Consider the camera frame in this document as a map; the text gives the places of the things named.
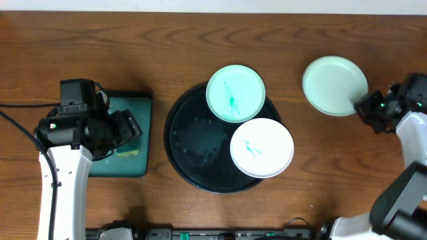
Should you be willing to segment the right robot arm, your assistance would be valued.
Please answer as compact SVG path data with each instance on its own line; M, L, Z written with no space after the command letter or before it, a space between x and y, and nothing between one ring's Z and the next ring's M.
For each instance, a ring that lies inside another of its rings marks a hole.
M405 170L377 198L370 212L337 217L319 230L317 239L425 239L426 210L426 74L410 73L355 104L356 112L375 133L393 133L399 140Z

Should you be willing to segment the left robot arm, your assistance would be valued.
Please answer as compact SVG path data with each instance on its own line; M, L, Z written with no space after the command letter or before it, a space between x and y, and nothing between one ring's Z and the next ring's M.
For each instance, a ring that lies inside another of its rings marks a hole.
M108 113L61 107L39 122L42 144L38 239L84 239L86 189L94 161L102 160L142 131L130 110Z

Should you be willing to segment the mint green plate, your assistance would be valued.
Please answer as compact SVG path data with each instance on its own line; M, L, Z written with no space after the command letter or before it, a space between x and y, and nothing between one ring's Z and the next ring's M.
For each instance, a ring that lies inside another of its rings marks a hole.
M345 117L356 112L354 104L368 93L368 82L355 63L339 56L325 56L307 66L302 88L318 111Z

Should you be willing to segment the mint plate with stain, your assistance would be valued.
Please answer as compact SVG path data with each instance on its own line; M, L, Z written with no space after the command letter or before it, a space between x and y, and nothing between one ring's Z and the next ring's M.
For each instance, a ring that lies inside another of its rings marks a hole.
M254 118L264 106L266 88L262 78L244 65L228 65L207 83L205 98L211 112L228 123Z

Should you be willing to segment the green and yellow sponge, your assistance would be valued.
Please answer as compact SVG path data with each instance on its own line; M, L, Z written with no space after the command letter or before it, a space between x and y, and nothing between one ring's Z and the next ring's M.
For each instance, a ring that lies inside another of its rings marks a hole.
M117 149L116 155L118 157L126 157L129 155L137 155L139 153L140 142L139 139L134 139L122 145Z

